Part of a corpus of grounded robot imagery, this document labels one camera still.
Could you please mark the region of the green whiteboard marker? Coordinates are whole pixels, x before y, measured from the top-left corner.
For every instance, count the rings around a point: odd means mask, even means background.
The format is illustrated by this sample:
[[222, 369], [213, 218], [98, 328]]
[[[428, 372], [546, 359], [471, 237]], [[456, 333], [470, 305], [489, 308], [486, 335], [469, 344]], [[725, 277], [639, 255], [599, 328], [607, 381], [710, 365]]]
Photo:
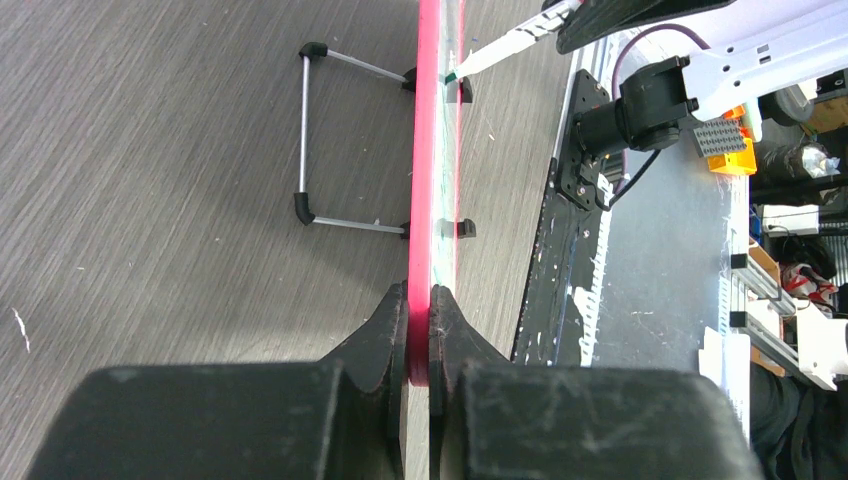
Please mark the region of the green whiteboard marker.
[[548, 35], [559, 32], [582, 4], [583, 1], [577, 0], [555, 1], [540, 13], [508, 30], [488, 45], [472, 52], [444, 76], [443, 83], [449, 85], [470, 75], [480, 73], [502, 60], [528, 49]]

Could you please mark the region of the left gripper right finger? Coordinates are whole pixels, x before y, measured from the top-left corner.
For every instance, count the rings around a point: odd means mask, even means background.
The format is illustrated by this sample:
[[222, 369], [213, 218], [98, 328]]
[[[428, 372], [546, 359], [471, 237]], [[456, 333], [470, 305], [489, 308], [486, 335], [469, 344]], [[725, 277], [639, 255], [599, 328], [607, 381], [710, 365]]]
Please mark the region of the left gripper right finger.
[[517, 365], [431, 290], [434, 479], [759, 479], [725, 394], [674, 370]]

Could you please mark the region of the whiteboard with red frame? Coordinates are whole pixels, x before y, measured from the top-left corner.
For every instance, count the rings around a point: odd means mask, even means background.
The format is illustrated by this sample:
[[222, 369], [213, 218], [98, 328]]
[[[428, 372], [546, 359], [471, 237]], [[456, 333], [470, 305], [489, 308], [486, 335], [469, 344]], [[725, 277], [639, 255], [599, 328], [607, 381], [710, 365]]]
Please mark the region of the whiteboard with red frame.
[[456, 288], [462, 92], [445, 79], [464, 57], [463, 1], [419, 3], [407, 304], [408, 378], [428, 384], [431, 289]]

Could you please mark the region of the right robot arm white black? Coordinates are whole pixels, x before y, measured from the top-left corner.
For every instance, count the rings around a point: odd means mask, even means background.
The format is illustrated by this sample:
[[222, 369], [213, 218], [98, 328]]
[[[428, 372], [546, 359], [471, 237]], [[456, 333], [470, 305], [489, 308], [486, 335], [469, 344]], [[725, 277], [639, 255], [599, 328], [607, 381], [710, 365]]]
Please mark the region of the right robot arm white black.
[[693, 14], [713, 18], [728, 40], [634, 72], [619, 99], [575, 120], [584, 152], [662, 150], [685, 128], [847, 65], [844, 1], [751, 1], [740, 11], [728, 1], [579, 1], [556, 47], [567, 54], [613, 33]]

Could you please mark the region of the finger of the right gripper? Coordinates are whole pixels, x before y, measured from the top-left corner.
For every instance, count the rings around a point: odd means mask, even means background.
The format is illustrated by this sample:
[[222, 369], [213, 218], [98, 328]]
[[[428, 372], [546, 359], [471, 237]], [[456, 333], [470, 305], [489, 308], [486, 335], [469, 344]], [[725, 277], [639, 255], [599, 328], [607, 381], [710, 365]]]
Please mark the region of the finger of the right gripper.
[[580, 1], [558, 31], [556, 50], [568, 55], [603, 37], [657, 22], [723, 8], [734, 0]]

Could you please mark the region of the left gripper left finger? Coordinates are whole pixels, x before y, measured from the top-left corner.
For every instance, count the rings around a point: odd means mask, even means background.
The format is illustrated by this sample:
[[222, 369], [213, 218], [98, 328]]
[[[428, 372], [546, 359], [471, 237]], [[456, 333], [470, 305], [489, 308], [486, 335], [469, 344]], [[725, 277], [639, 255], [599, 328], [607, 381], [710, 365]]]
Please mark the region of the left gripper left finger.
[[31, 479], [400, 479], [407, 302], [392, 285], [316, 361], [117, 366], [89, 373]]

